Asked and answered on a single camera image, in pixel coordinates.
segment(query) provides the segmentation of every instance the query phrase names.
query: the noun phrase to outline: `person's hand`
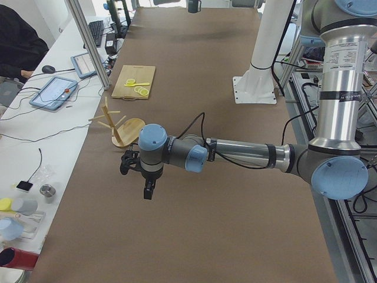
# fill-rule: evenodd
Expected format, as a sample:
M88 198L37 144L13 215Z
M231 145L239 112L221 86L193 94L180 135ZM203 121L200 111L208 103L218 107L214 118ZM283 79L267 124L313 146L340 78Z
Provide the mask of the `person's hand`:
M34 72L34 71L25 71L25 70L21 70L21 75L22 75L24 78L30 78L31 75L33 75L33 72Z

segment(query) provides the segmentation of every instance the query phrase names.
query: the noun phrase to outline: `red mug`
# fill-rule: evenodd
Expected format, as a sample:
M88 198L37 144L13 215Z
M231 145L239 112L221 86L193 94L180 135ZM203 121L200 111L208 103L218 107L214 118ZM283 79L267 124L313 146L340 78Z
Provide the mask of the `red mug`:
M39 255L16 248L6 248L0 252L0 266L31 271Z

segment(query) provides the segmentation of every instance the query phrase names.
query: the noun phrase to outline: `person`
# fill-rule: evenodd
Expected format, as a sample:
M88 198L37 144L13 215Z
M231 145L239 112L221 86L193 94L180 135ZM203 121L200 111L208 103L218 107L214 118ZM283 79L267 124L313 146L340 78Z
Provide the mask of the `person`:
M0 76L26 82L47 52L37 32L13 9L0 5Z

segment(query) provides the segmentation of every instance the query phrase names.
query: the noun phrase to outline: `computer mouse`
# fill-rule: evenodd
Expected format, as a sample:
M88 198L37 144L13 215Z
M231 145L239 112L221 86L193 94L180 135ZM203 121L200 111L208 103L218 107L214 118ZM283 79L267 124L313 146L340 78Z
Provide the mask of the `computer mouse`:
M46 65L42 67L42 72L45 74L53 74L55 72L55 68L50 65Z

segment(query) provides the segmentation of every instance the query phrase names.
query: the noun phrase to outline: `tablet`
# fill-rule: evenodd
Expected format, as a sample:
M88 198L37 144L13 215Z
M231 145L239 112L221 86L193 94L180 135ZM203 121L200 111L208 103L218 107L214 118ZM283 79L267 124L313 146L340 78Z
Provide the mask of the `tablet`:
M71 61L79 78L87 78L96 73L89 53L72 56Z
M29 103L41 109L56 110L71 96L77 84L68 78L52 77Z

